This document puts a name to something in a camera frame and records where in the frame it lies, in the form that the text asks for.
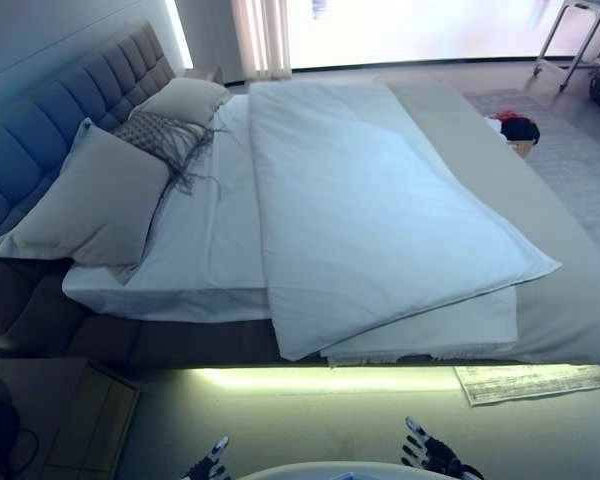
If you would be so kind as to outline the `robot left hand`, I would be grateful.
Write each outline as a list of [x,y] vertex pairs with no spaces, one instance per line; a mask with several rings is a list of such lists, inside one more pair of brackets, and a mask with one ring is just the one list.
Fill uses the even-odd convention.
[[211,450],[181,477],[182,480],[218,480],[230,479],[226,467],[221,464],[220,457],[228,447],[230,438],[222,437]]

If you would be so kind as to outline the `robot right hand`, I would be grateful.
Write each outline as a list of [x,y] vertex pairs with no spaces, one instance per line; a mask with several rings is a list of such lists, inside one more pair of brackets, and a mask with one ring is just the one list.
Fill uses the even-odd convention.
[[445,476],[462,479],[462,462],[444,442],[430,436],[413,418],[406,417],[407,436],[402,446],[404,456],[401,463],[432,471]]

